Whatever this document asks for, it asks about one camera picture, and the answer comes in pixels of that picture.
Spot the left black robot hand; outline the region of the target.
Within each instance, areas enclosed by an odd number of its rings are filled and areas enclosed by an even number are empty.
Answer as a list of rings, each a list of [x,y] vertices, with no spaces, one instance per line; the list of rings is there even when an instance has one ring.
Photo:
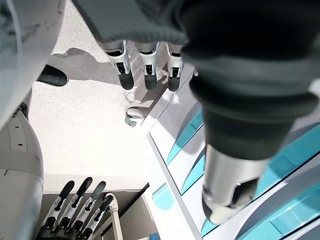
[[[271,158],[318,98],[320,3],[317,0],[77,0],[93,35],[147,36],[147,23],[171,41],[186,37],[182,59],[198,72],[189,83],[205,129],[204,214],[222,224],[253,198]]]

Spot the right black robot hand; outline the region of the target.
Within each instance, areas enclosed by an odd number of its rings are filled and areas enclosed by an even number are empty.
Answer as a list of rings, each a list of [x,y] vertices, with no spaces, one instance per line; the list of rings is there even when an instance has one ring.
[[[70,180],[65,184],[40,224],[40,230],[36,236],[37,240],[93,239],[98,224],[101,222],[104,214],[110,209],[115,197],[112,193],[102,195],[107,184],[105,181],[101,181],[85,201],[81,210],[78,211],[82,199],[92,182],[93,178],[87,177],[67,206],[65,206],[67,197],[74,188],[75,182]],[[93,211],[100,196],[102,196],[102,202],[100,206]]]

